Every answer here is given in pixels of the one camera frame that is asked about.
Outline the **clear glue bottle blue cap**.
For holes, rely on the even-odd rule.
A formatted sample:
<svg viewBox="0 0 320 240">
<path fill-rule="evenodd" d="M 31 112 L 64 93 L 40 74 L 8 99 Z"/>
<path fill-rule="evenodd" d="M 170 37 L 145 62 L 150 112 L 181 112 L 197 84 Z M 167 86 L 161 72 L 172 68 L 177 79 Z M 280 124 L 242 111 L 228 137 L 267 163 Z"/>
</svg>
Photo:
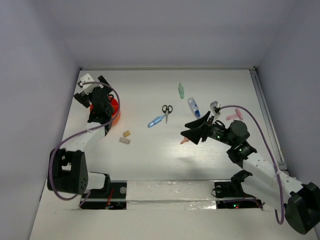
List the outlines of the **clear glue bottle blue cap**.
<svg viewBox="0 0 320 240">
<path fill-rule="evenodd" d="M 199 107 L 198 107 L 195 99 L 193 97 L 190 97 L 190 98 L 188 98 L 187 102 L 188 102 L 190 109 L 194 113 L 195 117 L 197 119 L 199 119 L 201 117 L 201 114 L 200 114 L 200 110 L 199 110 Z"/>
</svg>

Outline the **black handled scissors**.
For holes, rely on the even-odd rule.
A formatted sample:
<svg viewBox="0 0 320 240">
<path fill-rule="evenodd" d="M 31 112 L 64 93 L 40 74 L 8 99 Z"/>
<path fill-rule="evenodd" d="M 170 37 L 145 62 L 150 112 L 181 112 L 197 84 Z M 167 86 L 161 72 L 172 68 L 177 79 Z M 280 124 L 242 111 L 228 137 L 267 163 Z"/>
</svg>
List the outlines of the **black handled scissors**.
<svg viewBox="0 0 320 240">
<path fill-rule="evenodd" d="M 162 106 L 162 112 L 165 114 L 165 123 L 168 123 L 168 117 L 169 114 L 171 114 L 173 111 L 173 107 L 171 105 L 163 105 Z"/>
</svg>

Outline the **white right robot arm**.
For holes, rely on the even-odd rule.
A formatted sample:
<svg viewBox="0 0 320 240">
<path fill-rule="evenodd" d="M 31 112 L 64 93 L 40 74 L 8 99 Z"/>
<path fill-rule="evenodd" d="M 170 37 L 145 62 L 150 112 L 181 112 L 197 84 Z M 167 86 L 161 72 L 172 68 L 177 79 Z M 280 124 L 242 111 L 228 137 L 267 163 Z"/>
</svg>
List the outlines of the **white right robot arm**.
<svg viewBox="0 0 320 240">
<path fill-rule="evenodd" d="M 235 196 L 244 193 L 254 196 L 284 215 L 287 223 L 299 234 L 305 235 L 320 222 L 320 189 L 292 178 L 277 165 L 263 158 L 247 141 L 247 125 L 234 120 L 229 127 L 209 112 L 185 124 L 180 134 L 194 144 L 211 138 L 230 146 L 229 159 L 240 167 L 232 176 L 230 190 Z"/>
</svg>

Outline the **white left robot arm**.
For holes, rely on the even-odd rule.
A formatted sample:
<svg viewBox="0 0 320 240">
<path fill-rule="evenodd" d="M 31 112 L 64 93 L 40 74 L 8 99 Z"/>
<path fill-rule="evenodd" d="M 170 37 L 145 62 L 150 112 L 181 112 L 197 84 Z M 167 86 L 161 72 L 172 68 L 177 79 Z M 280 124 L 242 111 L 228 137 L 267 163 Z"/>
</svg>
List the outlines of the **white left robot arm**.
<svg viewBox="0 0 320 240">
<path fill-rule="evenodd" d="M 50 153 L 47 188 L 63 201 L 70 201 L 85 193 L 88 186 L 86 152 L 90 151 L 110 131 L 120 110 L 112 106 L 118 93 L 100 75 L 94 80 L 90 74 L 80 78 L 74 99 L 89 109 L 84 130 L 59 143 Z"/>
</svg>

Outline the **orange highlighter pen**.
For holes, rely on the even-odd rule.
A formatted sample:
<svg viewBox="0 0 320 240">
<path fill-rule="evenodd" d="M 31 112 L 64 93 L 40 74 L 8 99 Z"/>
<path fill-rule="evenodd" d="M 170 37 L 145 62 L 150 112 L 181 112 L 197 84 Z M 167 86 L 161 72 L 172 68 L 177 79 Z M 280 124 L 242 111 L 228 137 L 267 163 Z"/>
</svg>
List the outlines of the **orange highlighter pen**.
<svg viewBox="0 0 320 240">
<path fill-rule="evenodd" d="M 189 142 L 189 141 L 190 141 L 190 140 L 185 137 L 185 138 L 180 142 L 180 144 L 182 145 L 182 144 L 187 143 L 187 142 Z"/>
</svg>

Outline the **orange round desk organizer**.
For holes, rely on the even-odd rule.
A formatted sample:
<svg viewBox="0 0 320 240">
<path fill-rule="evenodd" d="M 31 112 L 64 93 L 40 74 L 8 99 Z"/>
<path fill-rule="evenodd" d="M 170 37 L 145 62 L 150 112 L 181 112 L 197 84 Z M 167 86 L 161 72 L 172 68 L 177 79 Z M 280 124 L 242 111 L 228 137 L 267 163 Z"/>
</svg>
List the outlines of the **orange round desk organizer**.
<svg viewBox="0 0 320 240">
<path fill-rule="evenodd" d="M 89 110 L 89 117 L 88 117 L 88 123 L 99 123 L 101 125 L 106 124 L 110 120 L 112 121 L 112 125 L 115 125 L 120 117 L 121 117 L 121 111 L 119 107 L 119 102 L 117 99 L 115 99 L 112 95 L 108 96 L 108 103 L 109 103 L 109 109 L 113 108 L 112 114 L 109 114 L 107 111 L 103 111 L 102 113 L 98 113 L 98 108 L 94 107 L 94 105 L 91 103 Z"/>
</svg>

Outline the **blue highlighter pen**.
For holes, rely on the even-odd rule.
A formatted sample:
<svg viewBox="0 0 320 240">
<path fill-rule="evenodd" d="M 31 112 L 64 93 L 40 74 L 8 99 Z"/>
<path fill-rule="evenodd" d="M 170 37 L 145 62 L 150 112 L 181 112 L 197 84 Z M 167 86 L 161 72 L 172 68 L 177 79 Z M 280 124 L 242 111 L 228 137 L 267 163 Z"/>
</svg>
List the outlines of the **blue highlighter pen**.
<svg viewBox="0 0 320 240">
<path fill-rule="evenodd" d="M 165 117 L 165 115 L 161 115 L 161 116 L 156 117 L 155 119 L 153 119 L 151 122 L 148 123 L 147 127 L 148 128 L 154 127 L 155 125 L 160 123 L 164 117 Z"/>
</svg>

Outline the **green highlighter pen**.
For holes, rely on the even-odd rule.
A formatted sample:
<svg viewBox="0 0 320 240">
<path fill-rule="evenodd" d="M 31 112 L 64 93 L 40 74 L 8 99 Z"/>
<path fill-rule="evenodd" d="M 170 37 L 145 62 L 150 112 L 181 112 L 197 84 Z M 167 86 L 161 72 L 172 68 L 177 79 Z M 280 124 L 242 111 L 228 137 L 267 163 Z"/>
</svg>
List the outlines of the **green highlighter pen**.
<svg viewBox="0 0 320 240">
<path fill-rule="evenodd" d="M 184 87 L 181 83 L 178 84 L 178 92 L 179 92 L 179 97 L 180 99 L 185 98 L 185 92 L 184 92 Z"/>
</svg>

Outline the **pink highlighter pen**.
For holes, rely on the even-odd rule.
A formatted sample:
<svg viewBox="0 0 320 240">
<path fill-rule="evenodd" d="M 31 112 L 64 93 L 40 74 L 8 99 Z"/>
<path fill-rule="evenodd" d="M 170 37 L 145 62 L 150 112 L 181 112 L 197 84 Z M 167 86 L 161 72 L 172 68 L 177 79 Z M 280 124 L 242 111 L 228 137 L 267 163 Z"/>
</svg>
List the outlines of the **pink highlighter pen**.
<svg viewBox="0 0 320 240">
<path fill-rule="evenodd" d="M 234 114 L 229 115 L 229 116 L 226 117 L 227 121 L 231 121 L 231 120 L 235 120 L 235 119 L 239 119 L 240 121 L 244 120 L 243 115 L 242 115 L 242 113 L 241 113 L 239 108 L 235 109 L 235 113 Z"/>
</svg>

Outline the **tan eraser block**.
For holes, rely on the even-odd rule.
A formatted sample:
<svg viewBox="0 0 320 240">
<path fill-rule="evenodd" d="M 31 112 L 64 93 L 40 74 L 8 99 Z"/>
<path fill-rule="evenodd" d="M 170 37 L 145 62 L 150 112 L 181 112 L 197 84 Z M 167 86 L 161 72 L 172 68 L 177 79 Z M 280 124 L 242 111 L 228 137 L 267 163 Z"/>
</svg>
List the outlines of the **tan eraser block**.
<svg viewBox="0 0 320 240">
<path fill-rule="evenodd" d="M 126 137 L 128 137 L 130 135 L 131 135 L 131 133 L 128 130 L 123 133 L 123 137 L 124 138 L 126 138 Z"/>
</svg>

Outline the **grey white eraser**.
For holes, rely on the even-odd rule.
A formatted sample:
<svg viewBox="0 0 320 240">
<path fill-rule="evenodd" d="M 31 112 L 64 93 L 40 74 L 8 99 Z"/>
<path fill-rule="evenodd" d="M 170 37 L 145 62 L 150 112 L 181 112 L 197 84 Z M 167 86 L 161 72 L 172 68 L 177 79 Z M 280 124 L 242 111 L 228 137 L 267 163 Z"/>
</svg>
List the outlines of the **grey white eraser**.
<svg viewBox="0 0 320 240">
<path fill-rule="evenodd" d="M 130 139 L 127 139 L 127 138 L 125 138 L 125 137 L 121 137 L 121 138 L 119 139 L 119 142 L 129 145 L 129 144 L 131 143 L 131 140 L 130 140 Z"/>
</svg>

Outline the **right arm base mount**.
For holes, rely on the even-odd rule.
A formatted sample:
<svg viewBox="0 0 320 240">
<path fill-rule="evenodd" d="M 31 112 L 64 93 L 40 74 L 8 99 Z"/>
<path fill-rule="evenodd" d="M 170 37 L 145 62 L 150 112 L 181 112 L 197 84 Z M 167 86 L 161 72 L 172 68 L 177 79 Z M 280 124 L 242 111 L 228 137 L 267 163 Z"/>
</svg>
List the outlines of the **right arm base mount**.
<svg viewBox="0 0 320 240">
<path fill-rule="evenodd" d="M 241 170 L 231 177 L 230 180 L 218 180 L 214 182 L 211 195 L 216 199 L 218 209 L 262 209 L 264 203 L 253 195 L 245 193 L 242 183 L 252 174 Z"/>
</svg>

